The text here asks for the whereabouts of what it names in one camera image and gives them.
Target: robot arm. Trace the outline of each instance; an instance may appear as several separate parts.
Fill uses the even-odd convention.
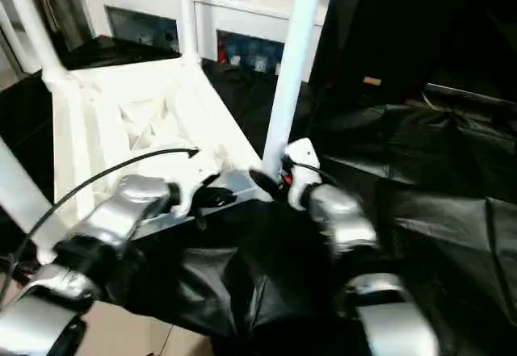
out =
[[[380,250],[376,231],[359,200],[343,189],[322,184],[322,178],[315,171],[302,166],[319,168],[310,140],[290,144],[286,155],[291,166],[289,204],[295,209],[309,211],[312,220],[328,237],[333,257],[360,256],[364,248],[374,258],[379,257],[376,255]],[[397,275],[380,271],[359,274],[347,282],[346,291],[343,302],[347,315],[362,325],[373,356],[439,354],[433,328]]]
[[[53,263],[0,313],[0,355],[75,354],[81,320],[103,289],[142,220],[178,205],[179,189],[160,178],[124,177],[113,196],[60,241]]]

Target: white plastic part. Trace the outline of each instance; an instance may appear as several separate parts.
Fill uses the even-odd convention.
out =
[[[318,4],[319,0],[294,0],[263,156],[264,172],[276,181],[280,179],[280,158],[291,132]]]
[[[16,11],[22,21],[43,68],[43,79],[53,81],[66,76],[66,69],[57,57],[43,22],[33,0],[13,0]]]
[[[202,149],[211,170],[260,167],[259,156],[200,67],[191,0],[180,2],[181,59],[72,72],[57,58],[33,0],[13,1],[53,94],[56,199],[101,170],[157,149]],[[145,166],[152,166],[154,176],[180,185],[183,180],[192,191],[202,174],[189,174],[186,158],[185,153],[161,155],[117,171],[78,192],[58,213],[74,225],[109,195],[119,176]],[[182,206],[178,212],[186,213]]]
[[[24,232],[29,232],[50,208],[48,200],[1,138],[0,204]],[[67,228],[59,218],[50,216],[32,241],[41,249],[50,251],[66,232]]]
[[[199,62],[200,56],[197,53],[194,33],[194,2],[192,0],[179,0],[181,8],[180,24],[183,30],[182,35],[182,58],[185,62]]]
[[[310,165],[318,169],[320,167],[320,161],[317,159],[316,151],[309,138],[302,138],[292,142],[285,148],[285,154],[294,162]],[[305,188],[310,184],[322,182],[322,178],[317,172],[296,165],[292,167],[291,173],[292,184],[288,193],[289,205],[299,211],[303,211],[305,208],[301,206],[301,196]]]
[[[27,57],[27,53],[22,46],[22,43],[19,40],[18,35],[16,34],[15,29],[11,24],[11,20],[9,19],[9,15],[7,15],[6,9],[3,7],[3,4],[0,2],[0,27],[2,28],[3,33],[6,35],[7,41],[11,46],[13,52],[16,55],[16,58],[19,61],[19,64],[22,67],[22,70],[25,73],[34,73],[37,72],[40,68],[37,67],[34,62],[30,61]]]

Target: black garbage bag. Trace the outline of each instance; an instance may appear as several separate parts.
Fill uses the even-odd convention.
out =
[[[311,139],[323,169],[364,199],[383,260],[397,263],[442,354],[510,345],[517,334],[511,126],[383,106],[316,122]],[[220,354],[366,352],[338,318],[347,264],[331,262],[305,213],[252,201],[209,216],[207,226],[183,224],[139,241],[146,261],[123,305],[211,336]]]

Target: black cloth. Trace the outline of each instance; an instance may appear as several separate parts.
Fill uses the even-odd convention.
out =
[[[101,39],[64,62],[77,68],[170,56]],[[212,62],[204,69],[260,152],[275,79]],[[20,115],[46,112],[36,115],[40,122],[50,116],[50,95],[38,75],[0,96],[6,105],[18,99]],[[44,108],[32,109],[36,98]],[[311,94],[300,100],[296,136],[305,133],[314,100]],[[342,112],[324,103],[320,112],[310,137],[323,169],[364,199],[383,258],[396,263],[435,327],[442,354],[508,349],[517,334],[515,124],[404,106]],[[4,120],[1,135],[9,139],[15,127],[7,115]],[[47,180],[46,189],[40,185],[52,198],[49,125],[40,139],[44,151],[23,164],[36,182]],[[8,145],[20,139],[11,137]],[[32,156],[34,144],[23,145]],[[347,263],[329,259],[305,214],[284,203],[250,201],[209,216],[206,227],[191,222],[139,240],[145,260],[136,272],[120,269],[111,301],[210,335],[219,354],[366,352],[353,325],[338,318]]]

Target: wire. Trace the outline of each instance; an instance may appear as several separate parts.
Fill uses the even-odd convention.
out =
[[[343,187],[341,182],[339,182],[337,179],[335,179],[330,174],[324,172],[323,170],[315,168],[314,166],[311,166],[311,165],[301,164],[300,162],[294,162],[293,161],[292,163],[294,165],[297,165],[297,166],[301,167],[301,168],[306,168],[306,169],[312,170],[313,172],[318,173],[320,176],[322,176],[326,181],[328,181],[332,185],[334,185],[334,186],[336,186],[336,187],[338,187],[340,189],[344,189],[344,187]]]
[[[163,149],[163,150],[157,150],[155,152],[150,152],[146,154],[142,154],[140,156],[131,158],[127,161],[121,162],[118,165],[112,166],[109,169],[103,170],[100,173],[97,173],[95,176],[92,176],[88,178],[85,182],[79,184],[74,189],[72,189],[70,192],[68,192],[66,195],[64,195],[57,203],[55,203],[53,206],[51,206],[44,214],[40,217],[40,219],[34,224],[34,227],[31,228],[31,231],[28,232],[28,234],[23,239],[22,243],[19,245],[17,250],[15,251],[15,254],[13,255],[13,260],[11,263],[11,266],[9,267],[9,271],[6,274],[6,279],[4,280],[4,283],[2,285],[2,290],[0,291],[0,307],[3,304],[4,299],[6,298],[7,291],[9,290],[9,286],[11,284],[11,281],[13,279],[13,275],[16,272],[16,268],[18,267],[18,264],[23,256],[23,252],[27,248],[28,242],[32,239],[32,237],[38,232],[41,228],[41,226],[44,224],[45,221],[54,213],[57,211],[58,208],[60,208],[64,203],[66,203],[68,200],[70,200],[72,197],[74,197],[81,189],[84,189],[86,186],[89,186],[91,183],[99,180],[100,178],[107,176],[117,170],[120,170],[128,165],[134,164],[135,162],[139,162],[141,160],[145,160],[147,158],[151,158],[154,156],[159,156],[161,154],[170,154],[170,153],[188,153],[189,157],[194,156],[199,150],[195,149]]]

